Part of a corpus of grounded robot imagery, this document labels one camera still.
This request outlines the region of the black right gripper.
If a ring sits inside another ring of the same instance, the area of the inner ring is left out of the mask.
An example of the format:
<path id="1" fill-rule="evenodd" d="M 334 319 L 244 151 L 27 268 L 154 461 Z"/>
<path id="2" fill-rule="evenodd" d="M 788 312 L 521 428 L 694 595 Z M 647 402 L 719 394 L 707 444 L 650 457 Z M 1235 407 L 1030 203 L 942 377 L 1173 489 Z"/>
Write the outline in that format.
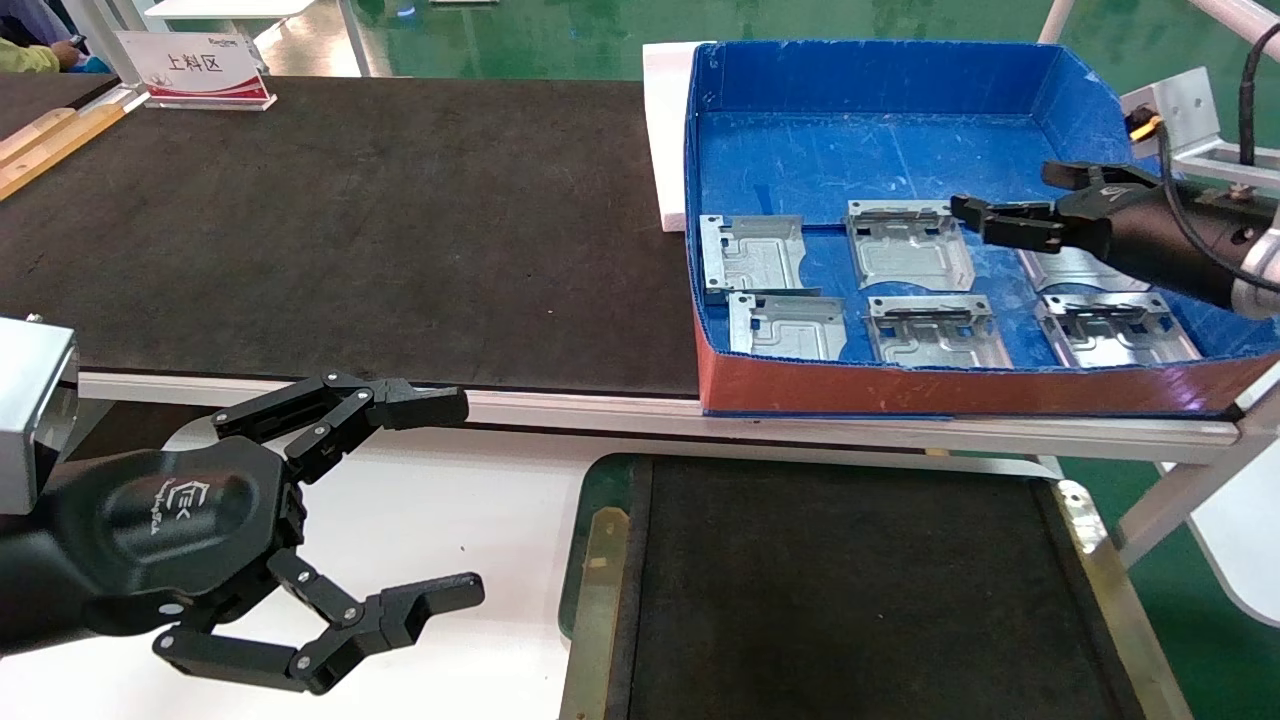
<path id="1" fill-rule="evenodd" d="M 1231 305 L 1235 277 L 1185 237 L 1158 177 L 1132 164 L 1048 160 L 1042 181 L 1073 191 L 1059 200 L 1059 214 L 1052 202 L 988 202 L 965 193 L 950 199 L 950 211 L 987 245 L 1032 252 L 1060 252 L 1066 245 L 1130 278 L 1213 306 Z M 1236 201 L 1208 184 L 1179 183 L 1175 192 L 1190 228 L 1234 266 L 1244 263 L 1277 210 L 1276 199 Z"/>

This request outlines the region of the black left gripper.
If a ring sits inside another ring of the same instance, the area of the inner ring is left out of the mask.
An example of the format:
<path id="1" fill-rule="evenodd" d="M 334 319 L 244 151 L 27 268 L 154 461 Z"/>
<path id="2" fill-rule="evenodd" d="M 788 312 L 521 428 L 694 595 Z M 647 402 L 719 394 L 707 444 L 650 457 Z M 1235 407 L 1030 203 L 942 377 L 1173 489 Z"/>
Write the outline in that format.
<path id="1" fill-rule="evenodd" d="M 479 606 L 485 591 L 480 575 L 461 573 L 355 600 L 284 550 L 303 539 L 296 483 L 319 480 L 379 430 L 467 419 L 458 387 L 328 373 L 215 413 L 223 441 L 209 447 L 61 468 L 45 493 L 47 633 L 138 635 L 169 623 L 174 605 L 179 618 L 211 618 L 179 623 L 154 642 L 179 673 L 328 693 L 364 660 L 415 646 L 431 618 Z M 260 446 L 294 432 L 285 464 Z M 214 633 L 216 621 L 242 618 L 276 585 L 325 621 L 320 635 L 294 648 Z"/>

